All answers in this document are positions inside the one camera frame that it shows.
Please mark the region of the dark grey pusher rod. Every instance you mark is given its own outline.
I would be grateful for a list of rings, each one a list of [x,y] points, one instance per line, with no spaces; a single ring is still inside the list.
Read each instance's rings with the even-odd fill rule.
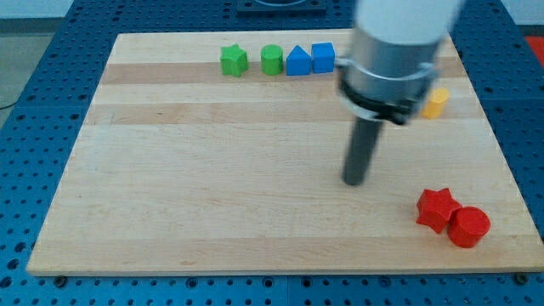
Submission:
[[[383,123],[357,117],[345,156],[342,178],[347,185],[361,185],[366,178]]]

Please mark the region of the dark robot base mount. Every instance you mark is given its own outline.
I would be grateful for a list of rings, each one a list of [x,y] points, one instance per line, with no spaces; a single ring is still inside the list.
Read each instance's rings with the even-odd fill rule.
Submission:
[[[326,0],[237,0],[239,16],[254,14],[323,13]]]

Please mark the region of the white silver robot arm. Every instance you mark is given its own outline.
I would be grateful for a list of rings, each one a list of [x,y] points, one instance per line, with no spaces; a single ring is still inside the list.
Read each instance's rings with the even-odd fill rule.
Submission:
[[[435,57],[462,0],[359,0],[346,55],[337,59],[338,90],[354,125],[342,179],[357,186],[384,122],[406,124],[438,75]]]

